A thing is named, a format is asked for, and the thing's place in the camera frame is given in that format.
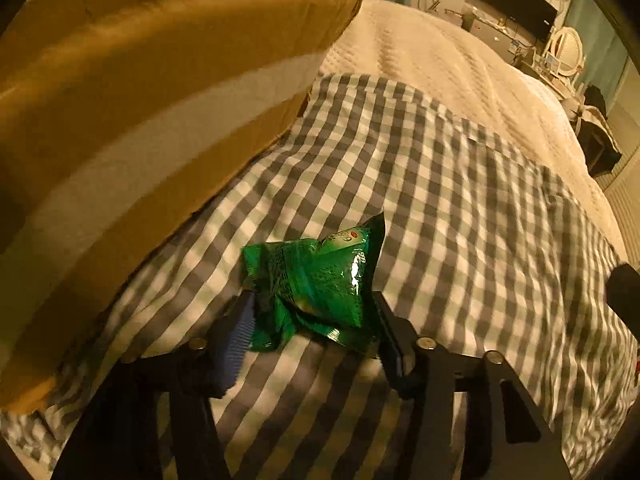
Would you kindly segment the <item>green snack packet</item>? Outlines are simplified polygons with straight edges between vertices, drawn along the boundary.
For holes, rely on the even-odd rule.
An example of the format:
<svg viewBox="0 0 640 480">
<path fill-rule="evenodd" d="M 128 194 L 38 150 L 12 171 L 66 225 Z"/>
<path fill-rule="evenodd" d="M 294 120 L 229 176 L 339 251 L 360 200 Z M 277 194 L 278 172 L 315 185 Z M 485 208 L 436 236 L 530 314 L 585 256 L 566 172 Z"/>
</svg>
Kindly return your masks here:
<svg viewBox="0 0 640 480">
<path fill-rule="evenodd" d="M 322 238 L 247 245 L 244 287 L 256 295 L 250 348 L 276 351 L 306 330 L 366 353 L 378 339 L 372 282 L 384 214 Z"/>
</svg>

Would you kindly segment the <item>grey checkered cloth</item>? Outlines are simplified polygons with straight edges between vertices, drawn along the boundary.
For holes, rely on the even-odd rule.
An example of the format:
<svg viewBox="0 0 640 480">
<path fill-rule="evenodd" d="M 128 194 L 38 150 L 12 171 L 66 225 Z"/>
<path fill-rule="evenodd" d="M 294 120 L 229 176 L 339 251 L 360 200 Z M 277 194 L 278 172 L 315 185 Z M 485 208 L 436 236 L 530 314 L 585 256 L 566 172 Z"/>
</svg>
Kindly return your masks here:
<svg viewBox="0 0 640 480">
<path fill-rule="evenodd" d="M 50 408 L 1 433 L 51 470 L 122 352 L 176 348 L 240 287 L 241 252 L 321 238 L 384 214 L 375 287 L 452 352 L 498 350 L 585 478 L 638 388 L 638 344 L 605 301 L 620 256 L 561 178 L 513 144 L 384 78 L 314 84 L 291 130 L 160 248 L 94 341 L 75 349 Z"/>
</svg>

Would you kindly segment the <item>brown cardboard box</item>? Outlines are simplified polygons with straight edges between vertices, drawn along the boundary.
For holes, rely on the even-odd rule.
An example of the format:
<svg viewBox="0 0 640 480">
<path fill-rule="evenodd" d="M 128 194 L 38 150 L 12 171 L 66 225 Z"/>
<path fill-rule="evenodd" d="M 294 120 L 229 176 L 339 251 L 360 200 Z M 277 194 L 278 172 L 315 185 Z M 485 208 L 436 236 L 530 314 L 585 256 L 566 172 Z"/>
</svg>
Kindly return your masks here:
<svg viewBox="0 0 640 480">
<path fill-rule="evenodd" d="M 1 406 L 296 118 L 362 0 L 3 0 Z"/>
</svg>

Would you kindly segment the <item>cream textured blanket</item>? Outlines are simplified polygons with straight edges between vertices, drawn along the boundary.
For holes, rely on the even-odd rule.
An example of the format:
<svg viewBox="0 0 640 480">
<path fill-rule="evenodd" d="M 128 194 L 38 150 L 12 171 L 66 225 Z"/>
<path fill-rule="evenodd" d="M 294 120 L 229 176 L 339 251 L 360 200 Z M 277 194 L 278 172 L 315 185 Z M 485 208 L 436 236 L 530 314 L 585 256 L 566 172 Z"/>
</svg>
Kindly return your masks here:
<svg viewBox="0 0 640 480">
<path fill-rule="evenodd" d="M 502 136 L 556 172 L 620 258 L 626 257 L 614 212 L 588 174 L 584 152 L 559 100 L 542 82 L 504 62 L 462 28 L 410 6 L 363 0 L 320 72 L 403 82 Z"/>
</svg>

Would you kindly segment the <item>dark chair with clothes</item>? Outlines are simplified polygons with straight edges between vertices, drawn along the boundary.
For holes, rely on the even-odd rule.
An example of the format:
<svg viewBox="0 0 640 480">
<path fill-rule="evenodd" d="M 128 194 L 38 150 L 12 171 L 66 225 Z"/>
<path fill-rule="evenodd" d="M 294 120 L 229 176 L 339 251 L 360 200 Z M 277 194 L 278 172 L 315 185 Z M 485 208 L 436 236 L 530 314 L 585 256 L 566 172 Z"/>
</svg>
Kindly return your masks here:
<svg viewBox="0 0 640 480">
<path fill-rule="evenodd" d="M 606 121 L 605 100 L 598 87 L 590 84 L 586 88 L 578 118 L 577 140 L 585 155 L 588 174 L 593 178 L 612 174 L 623 154 Z"/>
</svg>

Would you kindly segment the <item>grey cabinet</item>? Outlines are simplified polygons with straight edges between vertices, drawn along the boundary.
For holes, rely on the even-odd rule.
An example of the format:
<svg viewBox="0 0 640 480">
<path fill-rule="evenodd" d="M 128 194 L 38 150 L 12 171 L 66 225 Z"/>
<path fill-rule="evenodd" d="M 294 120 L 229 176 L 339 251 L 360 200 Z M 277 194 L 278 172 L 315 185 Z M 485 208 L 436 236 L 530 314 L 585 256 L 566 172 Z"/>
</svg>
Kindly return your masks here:
<svg viewBox="0 0 640 480">
<path fill-rule="evenodd" d="M 503 61 L 513 64 L 518 52 L 520 43 L 513 39 L 506 32 L 498 29 L 497 26 L 483 21 L 473 13 L 465 13 L 462 16 L 462 28 L 484 44 L 494 50 Z"/>
</svg>

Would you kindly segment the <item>white oval vanity mirror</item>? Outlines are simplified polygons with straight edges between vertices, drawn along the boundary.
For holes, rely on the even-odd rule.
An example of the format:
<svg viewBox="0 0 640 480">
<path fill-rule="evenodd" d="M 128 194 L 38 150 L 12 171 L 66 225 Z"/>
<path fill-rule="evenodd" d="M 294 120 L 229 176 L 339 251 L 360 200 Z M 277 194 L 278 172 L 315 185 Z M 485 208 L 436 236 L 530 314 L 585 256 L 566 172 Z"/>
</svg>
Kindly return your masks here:
<svg viewBox="0 0 640 480">
<path fill-rule="evenodd" d="M 550 37 L 542 58 L 552 74 L 567 78 L 579 74 L 586 56 L 578 31 L 567 26 L 558 29 Z"/>
</svg>

